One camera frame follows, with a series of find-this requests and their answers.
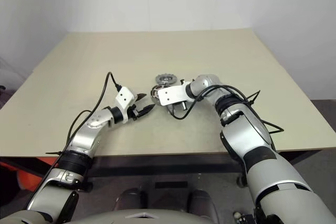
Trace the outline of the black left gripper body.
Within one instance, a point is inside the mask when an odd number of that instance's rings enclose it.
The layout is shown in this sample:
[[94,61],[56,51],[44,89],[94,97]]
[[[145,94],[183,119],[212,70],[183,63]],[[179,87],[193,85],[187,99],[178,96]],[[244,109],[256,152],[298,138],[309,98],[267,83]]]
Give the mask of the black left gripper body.
[[128,119],[129,120],[132,119],[132,120],[135,121],[135,120],[138,119],[139,113],[136,110],[136,107],[137,106],[135,104],[133,104],[133,105],[131,105],[131,106],[128,107]]

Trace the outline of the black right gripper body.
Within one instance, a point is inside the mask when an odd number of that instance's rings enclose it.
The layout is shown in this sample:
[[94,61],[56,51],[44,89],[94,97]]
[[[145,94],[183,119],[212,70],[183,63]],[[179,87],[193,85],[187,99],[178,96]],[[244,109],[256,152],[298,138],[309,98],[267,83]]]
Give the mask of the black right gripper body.
[[178,102],[167,106],[170,115],[177,115],[177,112],[186,112],[188,110],[187,102]]

